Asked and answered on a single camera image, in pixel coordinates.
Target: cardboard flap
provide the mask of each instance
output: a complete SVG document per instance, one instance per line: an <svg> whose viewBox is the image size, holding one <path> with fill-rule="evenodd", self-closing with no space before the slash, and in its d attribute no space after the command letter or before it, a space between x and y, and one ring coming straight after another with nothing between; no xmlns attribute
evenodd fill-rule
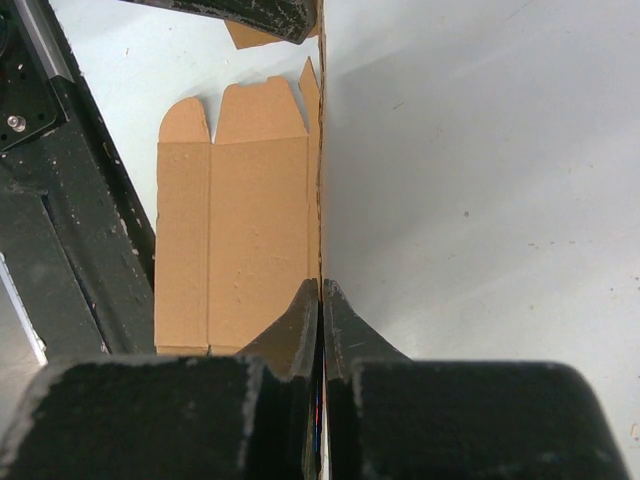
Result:
<svg viewBox="0 0 640 480"><path fill-rule="evenodd" d="M210 143L202 102L185 98L169 109L160 125L160 143Z"/></svg>
<svg viewBox="0 0 640 480"><path fill-rule="evenodd" d="M300 92L309 119L309 160L307 171L308 202L308 275L320 280L320 211L319 211L319 162L320 162L320 89L311 59L302 70Z"/></svg>
<svg viewBox="0 0 640 480"><path fill-rule="evenodd" d="M216 145L307 136L302 115L283 77L258 85L231 85L222 97Z"/></svg>

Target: white wall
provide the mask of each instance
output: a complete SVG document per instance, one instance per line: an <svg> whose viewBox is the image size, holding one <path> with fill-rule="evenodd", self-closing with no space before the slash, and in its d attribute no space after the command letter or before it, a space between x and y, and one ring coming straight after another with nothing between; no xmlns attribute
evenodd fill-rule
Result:
<svg viewBox="0 0 640 480"><path fill-rule="evenodd" d="M331 276L412 357L575 366L640 475L640 4L327 19Z"/></svg>

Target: flattened cardboard box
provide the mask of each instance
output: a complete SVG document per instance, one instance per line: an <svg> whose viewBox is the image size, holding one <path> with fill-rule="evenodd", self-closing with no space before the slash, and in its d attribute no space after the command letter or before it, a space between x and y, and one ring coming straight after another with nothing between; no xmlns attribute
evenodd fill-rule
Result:
<svg viewBox="0 0 640 480"><path fill-rule="evenodd" d="M299 81L308 129L283 77L229 86L211 144L202 104L160 127L155 343L158 353L233 354L320 278L320 91Z"/></svg>

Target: brown cardboard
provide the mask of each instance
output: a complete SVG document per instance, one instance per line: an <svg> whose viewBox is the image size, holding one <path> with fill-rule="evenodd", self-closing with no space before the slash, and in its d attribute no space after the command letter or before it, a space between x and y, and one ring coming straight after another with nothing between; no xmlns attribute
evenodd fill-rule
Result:
<svg viewBox="0 0 640 480"><path fill-rule="evenodd" d="M158 353L233 354L319 278L320 91L311 62L299 87L231 85L215 143L202 105L174 105L160 128L156 253Z"/></svg>
<svg viewBox="0 0 640 480"><path fill-rule="evenodd" d="M269 35L268 33L264 33L259 30L254 30L251 27L232 22L231 20L225 20L225 24L229 31L229 35L231 36L231 40L233 40L233 44L238 50L282 41L281 38L274 37L273 35ZM318 31L318 24L316 24L309 33L308 38L318 35Z"/></svg>

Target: black metal plate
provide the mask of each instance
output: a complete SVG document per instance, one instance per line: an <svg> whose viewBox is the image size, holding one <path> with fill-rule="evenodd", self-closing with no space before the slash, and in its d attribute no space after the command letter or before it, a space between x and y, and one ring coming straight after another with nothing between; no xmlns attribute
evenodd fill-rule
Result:
<svg viewBox="0 0 640 480"><path fill-rule="evenodd" d="M314 0L124 0L224 18L300 44L316 24Z"/></svg>
<svg viewBox="0 0 640 480"><path fill-rule="evenodd" d="M6 45L0 55L0 151L37 136L55 124L59 109L39 65L34 64L11 12L0 3L0 29ZM25 119L16 132L7 124L10 116Z"/></svg>

